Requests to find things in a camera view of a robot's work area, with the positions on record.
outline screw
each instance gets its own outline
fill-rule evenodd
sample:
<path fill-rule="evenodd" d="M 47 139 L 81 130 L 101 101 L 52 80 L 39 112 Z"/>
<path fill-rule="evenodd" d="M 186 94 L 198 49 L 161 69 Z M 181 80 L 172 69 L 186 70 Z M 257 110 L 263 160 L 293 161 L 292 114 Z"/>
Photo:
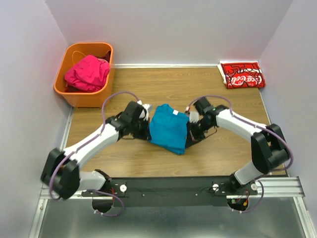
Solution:
<path fill-rule="evenodd" d="M 258 190 L 258 186 L 255 183 L 253 183 L 253 184 L 251 184 L 251 189 L 253 191 L 256 191 L 256 190 Z"/>
<path fill-rule="evenodd" d="M 212 186 L 212 189 L 213 189 L 213 191 L 218 192 L 218 191 L 219 191 L 219 185 L 215 183 L 215 184 Z"/>
<path fill-rule="evenodd" d="M 126 185 L 123 184 L 123 185 L 120 186 L 120 191 L 121 192 L 125 192 L 126 190 L 127 190 L 127 186 Z"/>

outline white baseboard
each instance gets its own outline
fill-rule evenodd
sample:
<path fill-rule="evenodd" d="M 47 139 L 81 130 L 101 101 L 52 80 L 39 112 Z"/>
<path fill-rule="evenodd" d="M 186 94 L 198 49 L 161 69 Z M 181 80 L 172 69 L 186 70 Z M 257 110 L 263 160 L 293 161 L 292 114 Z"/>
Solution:
<path fill-rule="evenodd" d="M 269 118 L 269 115 L 268 115 L 268 112 L 267 112 L 267 109 L 266 109 L 266 106 L 265 106 L 265 102 L 264 102 L 264 99 L 263 99 L 262 91 L 260 89 L 259 89 L 259 93 L 260 93 L 260 97 L 261 97 L 261 100 L 262 100 L 262 103 L 263 103 L 263 106 L 264 106 L 264 109 L 265 109 L 265 113 L 266 113 L 268 122 L 271 124 L 271 119 Z"/>
<path fill-rule="evenodd" d="M 217 64 L 195 64 L 195 63 L 116 63 L 115 68 L 200 68 L 200 67 L 217 67 Z"/>

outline blue cloth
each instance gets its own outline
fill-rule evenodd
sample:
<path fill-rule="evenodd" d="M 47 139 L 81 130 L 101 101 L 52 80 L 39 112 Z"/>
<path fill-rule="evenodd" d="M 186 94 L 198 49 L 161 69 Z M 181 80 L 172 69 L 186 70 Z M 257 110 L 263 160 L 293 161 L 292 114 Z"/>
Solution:
<path fill-rule="evenodd" d="M 168 104 L 157 107 L 149 126 L 150 142 L 181 155 L 185 153 L 189 117 L 184 113 L 173 112 L 174 109 Z"/>

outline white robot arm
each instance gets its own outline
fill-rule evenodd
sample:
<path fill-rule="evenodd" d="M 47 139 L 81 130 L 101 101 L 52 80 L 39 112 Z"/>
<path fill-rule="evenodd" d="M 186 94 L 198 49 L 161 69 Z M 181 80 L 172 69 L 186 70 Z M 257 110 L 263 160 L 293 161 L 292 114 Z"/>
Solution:
<path fill-rule="evenodd" d="M 251 143 L 252 161 L 229 176 L 228 182 L 224 184 L 228 187 L 227 190 L 237 191 L 288 160 L 289 155 L 285 146 L 279 143 L 275 137 L 259 128 L 241 122 L 233 117 L 232 112 L 227 107 L 223 105 L 213 107 L 206 98 L 199 99 L 194 106 L 203 118 L 196 122 L 187 123 L 186 148 L 205 139 L 205 133 L 214 126 L 229 129 Z M 109 191 L 111 184 L 107 174 L 100 170 L 93 172 L 80 172 L 80 170 L 102 149 L 114 144 L 125 135 L 131 134 L 134 138 L 149 140 L 151 136 L 149 111 L 151 109 L 152 106 L 149 104 L 142 105 L 141 102 L 130 102 L 123 112 L 107 118 L 100 128 L 82 141 L 64 151 L 53 149 L 49 153 L 41 181 L 49 185 L 57 165 L 66 156 L 69 156 L 53 178 L 53 190 L 61 198 L 68 199 L 78 190 Z M 268 128 L 284 139 L 279 126 L 275 124 L 266 126 L 246 118 L 243 120 L 259 127 Z"/>

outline wooden table surface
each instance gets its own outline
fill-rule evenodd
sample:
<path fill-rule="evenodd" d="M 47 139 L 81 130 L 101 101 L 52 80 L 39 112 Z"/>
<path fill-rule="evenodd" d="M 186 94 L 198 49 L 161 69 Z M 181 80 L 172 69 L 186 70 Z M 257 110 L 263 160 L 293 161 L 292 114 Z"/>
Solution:
<path fill-rule="evenodd" d="M 143 103 L 168 103 L 180 112 L 196 97 L 217 94 L 233 103 L 236 113 L 268 124 L 257 88 L 227 90 L 217 68 L 136 68 L 117 69 L 113 93 L 134 92 Z M 118 95 L 106 106 L 106 116 L 123 111 L 131 95 Z M 209 98 L 213 105 L 226 102 Z M 75 144 L 102 124 L 100 109 L 75 109 L 67 146 Z M 251 160 L 251 146 L 224 128 L 208 139 L 175 155 L 141 140 L 120 140 L 91 159 L 83 171 L 100 169 L 111 177 L 215 176 L 230 175 Z"/>

